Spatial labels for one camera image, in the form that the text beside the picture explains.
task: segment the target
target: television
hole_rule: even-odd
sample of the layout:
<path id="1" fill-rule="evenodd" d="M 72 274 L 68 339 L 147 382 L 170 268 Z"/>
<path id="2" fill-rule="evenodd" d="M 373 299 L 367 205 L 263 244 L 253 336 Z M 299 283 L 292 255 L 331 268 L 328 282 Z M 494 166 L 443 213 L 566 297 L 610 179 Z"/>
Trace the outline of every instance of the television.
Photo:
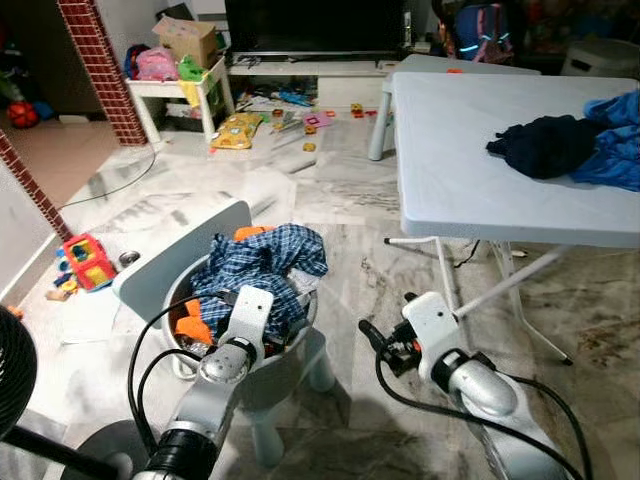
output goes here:
<path id="1" fill-rule="evenodd" d="M 237 55 L 397 53 L 403 0 L 226 0 Z"/>

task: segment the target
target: plaid shirt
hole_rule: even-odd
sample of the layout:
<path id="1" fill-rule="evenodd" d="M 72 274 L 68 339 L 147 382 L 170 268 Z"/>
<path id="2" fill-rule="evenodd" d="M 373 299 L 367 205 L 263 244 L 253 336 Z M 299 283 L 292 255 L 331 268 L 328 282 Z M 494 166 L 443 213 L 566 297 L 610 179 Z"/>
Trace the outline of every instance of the plaid shirt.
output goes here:
<path id="1" fill-rule="evenodd" d="M 216 234 L 211 242 L 207 267 L 191 278 L 193 293 L 221 289 L 239 292 L 243 285 L 267 290 L 274 295 L 266 335 L 286 337 L 290 325 L 304 316 L 295 291 L 286 280 L 289 269 L 297 268 L 316 277 L 324 276 L 327 261 L 322 237 L 300 225 L 286 224 L 270 232 L 234 242 Z M 200 299 L 202 320 L 214 338 L 220 338 L 233 307 L 217 298 Z"/>

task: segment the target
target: blue clothing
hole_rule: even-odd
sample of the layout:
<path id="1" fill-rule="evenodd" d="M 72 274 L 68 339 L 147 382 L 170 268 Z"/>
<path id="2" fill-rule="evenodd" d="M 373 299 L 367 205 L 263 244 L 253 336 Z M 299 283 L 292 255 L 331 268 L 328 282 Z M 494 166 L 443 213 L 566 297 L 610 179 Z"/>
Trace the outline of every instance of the blue clothing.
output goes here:
<path id="1" fill-rule="evenodd" d="M 596 137 L 595 153 L 569 175 L 576 182 L 621 187 L 640 192 L 638 90 L 584 107 L 589 120 L 608 128 Z"/>
<path id="2" fill-rule="evenodd" d="M 324 276 L 327 261 L 322 237 L 300 225 L 282 225 L 270 232 L 234 242 L 216 234 L 211 242 L 207 266 L 191 278 L 193 294 L 228 289 L 237 293 L 243 285 L 267 290 L 274 295 L 266 335 L 286 338 L 290 326 L 305 315 L 297 294 L 286 280 L 289 269 L 297 268 L 316 277 Z M 232 307 L 217 298 L 201 299 L 202 320 L 214 338 L 226 329 Z"/>

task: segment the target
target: red ball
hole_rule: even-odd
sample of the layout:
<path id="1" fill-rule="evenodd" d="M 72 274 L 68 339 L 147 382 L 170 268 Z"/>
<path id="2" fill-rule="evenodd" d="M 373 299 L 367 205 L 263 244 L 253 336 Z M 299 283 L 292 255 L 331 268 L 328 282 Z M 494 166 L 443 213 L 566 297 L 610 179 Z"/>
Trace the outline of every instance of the red ball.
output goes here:
<path id="1" fill-rule="evenodd" d="M 15 128 L 31 128 L 40 120 L 36 109 L 29 102 L 11 103 L 7 115 Z"/>

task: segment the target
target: yellow bag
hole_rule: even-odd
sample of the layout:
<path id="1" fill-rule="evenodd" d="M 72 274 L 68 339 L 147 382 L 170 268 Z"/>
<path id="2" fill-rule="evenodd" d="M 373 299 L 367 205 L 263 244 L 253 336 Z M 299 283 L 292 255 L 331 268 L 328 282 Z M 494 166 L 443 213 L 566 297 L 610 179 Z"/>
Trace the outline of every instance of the yellow bag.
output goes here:
<path id="1" fill-rule="evenodd" d="M 212 148 L 251 148 L 251 139 L 256 134 L 262 115 L 257 113 L 236 113 L 226 119 L 218 128 L 217 137 L 211 142 Z"/>

